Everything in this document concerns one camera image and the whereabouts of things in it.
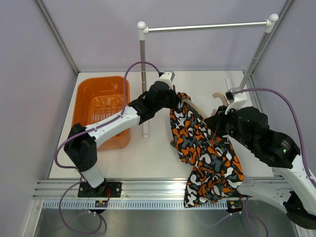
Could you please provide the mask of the beige wooden hanger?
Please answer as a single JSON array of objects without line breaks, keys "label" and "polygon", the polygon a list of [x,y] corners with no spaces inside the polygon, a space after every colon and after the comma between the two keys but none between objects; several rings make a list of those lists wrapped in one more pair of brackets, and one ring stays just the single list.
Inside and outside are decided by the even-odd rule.
[{"label": "beige wooden hanger", "polygon": [[[225,97],[224,94],[220,93],[220,92],[216,92],[212,94],[212,97],[214,99],[219,98],[222,101],[222,105],[223,106],[228,106],[228,101],[227,98]],[[211,113],[210,116],[208,116],[205,112],[203,112],[195,103],[193,103],[191,100],[189,99],[181,99],[181,102],[186,103],[187,105],[189,105],[193,110],[195,110],[199,115],[201,115],[201,117],[203,119],[206,119],[208,117],[214,116],[217,113],[217,109],[214,109]]]}]

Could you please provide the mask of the orange camouflage shorts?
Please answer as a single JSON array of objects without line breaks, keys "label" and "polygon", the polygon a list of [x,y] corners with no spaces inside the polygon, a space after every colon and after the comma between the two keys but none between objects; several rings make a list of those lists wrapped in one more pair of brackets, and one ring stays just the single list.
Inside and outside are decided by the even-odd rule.
[{"label": "orange camouflage shorts", "polygon": [[226,193],[234,192],[244,180],[240,161],[227,137],[217,136],[201,115],[181,99],[189,99],[179,92],[180,102],[170,110],[170,127],[179,160],[192,167],[188,177],[184,206],[196,207],[206,202],[216,203]]}]

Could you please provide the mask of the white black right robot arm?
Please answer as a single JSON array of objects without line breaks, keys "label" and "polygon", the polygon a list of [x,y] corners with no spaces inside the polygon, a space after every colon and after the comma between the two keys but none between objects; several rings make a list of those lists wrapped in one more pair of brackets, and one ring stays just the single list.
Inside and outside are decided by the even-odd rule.
[{"label": "white black right robot arm", "polygon": [[309,230],[316,228],[316,178],[304,167],[303,153],[291,137],[271,130],[268,117],[255,107],[227,112],[221,106],[205,122],[217,135],[228,135],[250,150],[292,188],[283,192],[247,177],[242,184],[236,179],[226,181],[227,195],[241,192],[252,196],[277,207],[296,225]]}]

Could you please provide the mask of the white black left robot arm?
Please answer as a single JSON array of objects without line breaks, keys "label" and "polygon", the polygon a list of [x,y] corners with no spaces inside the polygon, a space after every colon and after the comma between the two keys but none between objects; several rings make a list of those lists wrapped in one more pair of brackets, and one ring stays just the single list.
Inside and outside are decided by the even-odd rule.
[{"label": "white black left robot arm", "polygon": [[80,173],[81,183],[94,197],[106,193],[107,181],[97,167],[97,149],[124,130],[143,124],[163,109],[174,109],[179,103],[170,80],[158,80],[122,111],[100,122],[82,126],[75,124],[64,145],[64,152]]}]

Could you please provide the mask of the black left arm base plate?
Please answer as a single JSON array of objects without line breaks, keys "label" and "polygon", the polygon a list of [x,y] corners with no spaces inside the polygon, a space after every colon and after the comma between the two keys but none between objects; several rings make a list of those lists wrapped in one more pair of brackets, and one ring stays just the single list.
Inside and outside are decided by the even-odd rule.
[{"label": "black left arm base plate", "polygon": [[88,182],[79,185],[79,198],[119,198],[121,196],[122,182],[104,181],[96,188],[90,186]]}]

